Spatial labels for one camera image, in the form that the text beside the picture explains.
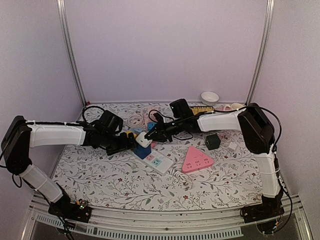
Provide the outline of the small pink adapter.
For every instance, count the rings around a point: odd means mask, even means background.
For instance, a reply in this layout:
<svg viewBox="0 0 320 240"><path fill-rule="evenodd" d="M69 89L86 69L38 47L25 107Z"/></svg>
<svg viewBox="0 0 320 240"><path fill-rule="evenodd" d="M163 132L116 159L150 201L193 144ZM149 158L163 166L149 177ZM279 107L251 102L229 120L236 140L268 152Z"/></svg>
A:
<svg viewBox="0 0 320 240"><path fill-rule="evenodd" d="M154 148L156 145L157 145L157 143L154 141L150 144L151 148Z"/></svg>

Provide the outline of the white cube plug adapter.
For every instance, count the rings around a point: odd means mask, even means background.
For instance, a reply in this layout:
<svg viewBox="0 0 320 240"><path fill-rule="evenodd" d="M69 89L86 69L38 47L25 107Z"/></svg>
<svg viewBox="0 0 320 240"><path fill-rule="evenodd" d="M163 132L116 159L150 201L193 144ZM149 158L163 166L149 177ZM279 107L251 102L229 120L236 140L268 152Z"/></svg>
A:
<svg viewBox="0 0 320 240"><path fill-rule="evenodd" d="M147 133L143 131L135 138L135 141L143 148L147 148L152 143L152 140L145 138L146 134Z"/></svg>

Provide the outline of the yellow cube socket adapter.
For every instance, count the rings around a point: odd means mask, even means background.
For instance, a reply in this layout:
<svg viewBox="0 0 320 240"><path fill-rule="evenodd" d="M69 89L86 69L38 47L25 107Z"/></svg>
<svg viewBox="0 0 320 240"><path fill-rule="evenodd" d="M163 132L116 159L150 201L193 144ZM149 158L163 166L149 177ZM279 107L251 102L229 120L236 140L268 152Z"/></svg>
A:
<svg viewBox="0 0 320 240"><path fill-rule="evenodd" d="M136 138L138 136L135 132L131 130L127 130L125 133L127 134L128 137L133 136L134 138Z"/></svg>

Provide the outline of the blue cube socket adapter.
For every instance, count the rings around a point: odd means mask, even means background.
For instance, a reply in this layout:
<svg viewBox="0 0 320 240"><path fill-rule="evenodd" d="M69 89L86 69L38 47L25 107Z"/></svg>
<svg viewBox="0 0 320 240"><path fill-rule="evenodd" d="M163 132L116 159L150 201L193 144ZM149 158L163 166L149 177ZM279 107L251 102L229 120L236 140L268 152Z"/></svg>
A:
<svg viewBox="0 0 320 240"><path fill-rule="evenodd" d="M137 147L133 149L133 153L142 160L145 159L148 155L150 155L151 152L152 152L151 145L144 148L138 144Z"/></svg>

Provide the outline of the white multicolour power strip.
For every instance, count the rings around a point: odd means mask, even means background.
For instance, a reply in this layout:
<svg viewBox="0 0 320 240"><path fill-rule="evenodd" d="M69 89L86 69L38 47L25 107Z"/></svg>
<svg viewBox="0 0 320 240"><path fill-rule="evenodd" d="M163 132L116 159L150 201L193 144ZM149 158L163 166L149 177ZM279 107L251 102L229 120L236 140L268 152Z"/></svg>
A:
<svg viewBox="0 0 320 240"><path fill-rule="evenodd" d="M137 153L133 152L133 154L145 166L149 167L161 176L165 176L174 165L173 160L156 150L152 150L151 153L149 155L146 155L143 159L140 158Z"/></svg>

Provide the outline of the pink triangular power strip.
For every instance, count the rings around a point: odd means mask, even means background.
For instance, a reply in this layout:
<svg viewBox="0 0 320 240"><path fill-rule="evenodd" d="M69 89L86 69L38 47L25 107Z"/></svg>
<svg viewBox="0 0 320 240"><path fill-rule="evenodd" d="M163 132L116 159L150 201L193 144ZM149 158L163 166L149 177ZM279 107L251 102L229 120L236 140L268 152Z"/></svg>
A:
<svg viewBox="0 0 320 240"><path fill-rule="evenodd" d="M197 170L202 170L211 167L214 160L207 156L204 152L190 146L187 150L181 172L184 174L192 173Z"/></svg>

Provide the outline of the dark green cube adapter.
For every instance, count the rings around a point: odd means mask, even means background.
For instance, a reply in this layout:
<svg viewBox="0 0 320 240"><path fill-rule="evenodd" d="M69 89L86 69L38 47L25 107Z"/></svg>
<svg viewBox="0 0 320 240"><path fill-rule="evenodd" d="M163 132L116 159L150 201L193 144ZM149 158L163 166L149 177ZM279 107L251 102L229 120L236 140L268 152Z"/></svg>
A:
<svg viewBox="0 0 320 240"><path fill-rule="evenodd" d="M221 140L217 134L207 135L205 138L205 145L208 150L215 150L220 147Z"/></svg>

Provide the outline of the small white charger plug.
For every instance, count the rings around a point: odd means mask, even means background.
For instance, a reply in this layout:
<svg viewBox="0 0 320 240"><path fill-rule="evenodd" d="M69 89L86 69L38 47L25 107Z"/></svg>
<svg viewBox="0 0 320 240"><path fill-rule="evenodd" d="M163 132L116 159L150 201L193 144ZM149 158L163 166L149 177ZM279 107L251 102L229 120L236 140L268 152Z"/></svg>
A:
<svg viewBox="0 0 320 240"><path fill-rule="evenodd" d="M229 145L228 145L228 149L230 151L235 151L237 149L238 145L235 143L235 142L231 142Z"/></svg>

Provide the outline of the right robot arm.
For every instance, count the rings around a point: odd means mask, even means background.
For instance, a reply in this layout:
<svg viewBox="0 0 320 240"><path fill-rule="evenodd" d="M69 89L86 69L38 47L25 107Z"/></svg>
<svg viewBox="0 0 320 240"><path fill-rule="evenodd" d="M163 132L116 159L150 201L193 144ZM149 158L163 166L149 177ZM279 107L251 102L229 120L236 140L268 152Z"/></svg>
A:
<svg viewBox="0 0 320 240"><path fill-rule="evenodd" d="M265 113L269 110L251 103L234 110L212 110L194 114L184 98L170 103L174 119L164 122L160 113L155 113L155 126L145 135L145 139L155 142L172 142L173 136L182 133L211 131L240 131L246 148L254 155L262 180L262 204L258 213L269 218L281 205L284 194L279 180L279 162L275 128Z"/></svg>

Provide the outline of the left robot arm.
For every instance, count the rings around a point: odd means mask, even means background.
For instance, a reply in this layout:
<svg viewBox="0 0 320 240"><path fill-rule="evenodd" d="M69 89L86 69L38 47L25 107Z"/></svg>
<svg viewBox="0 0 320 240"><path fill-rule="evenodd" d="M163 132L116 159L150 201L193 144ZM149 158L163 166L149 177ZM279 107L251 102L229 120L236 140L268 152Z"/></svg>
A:
<svg viewBox="0 0 320 240"><path fill-rule="evenodd" d="M1 142L3 168L54 203L63 217L70 217L75 211L74 205L68 201L63 189L33 164L29 157L30 149L74 145L102 149L111 156L137 146L134 134L123 132L123 124L123 119L109 110L104 110L92 122L86 118L77 122L28 121L17 115Z"/></svg>

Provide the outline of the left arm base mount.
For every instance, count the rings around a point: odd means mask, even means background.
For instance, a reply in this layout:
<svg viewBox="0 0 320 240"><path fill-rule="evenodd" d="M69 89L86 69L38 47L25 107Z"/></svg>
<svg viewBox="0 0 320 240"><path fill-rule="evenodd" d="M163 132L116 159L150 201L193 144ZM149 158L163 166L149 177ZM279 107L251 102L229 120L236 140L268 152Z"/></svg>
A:
<svg viewBox="0 0 320 240"><path fill-rule="evenodd" d="M48 213L68 220L88 223L92 208L84 200L71 202L69 197L62 197L57 202L49 202Z"/></svg>

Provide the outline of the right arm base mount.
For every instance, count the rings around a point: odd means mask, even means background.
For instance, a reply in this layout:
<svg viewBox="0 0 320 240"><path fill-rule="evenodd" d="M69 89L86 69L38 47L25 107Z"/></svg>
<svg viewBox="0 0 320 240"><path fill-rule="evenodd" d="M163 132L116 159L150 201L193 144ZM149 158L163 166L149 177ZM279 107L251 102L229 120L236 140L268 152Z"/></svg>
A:
<svg viewBox="0 0 320 240"><path fill-rule="evenodd" d="M271 219L257 224L257 229L264 235L272 235L277 230L285 213L282 203L272 205L271 203L260 203L256 205L246 205L240 209L240 216L245 223L259 222Z"/></svg>

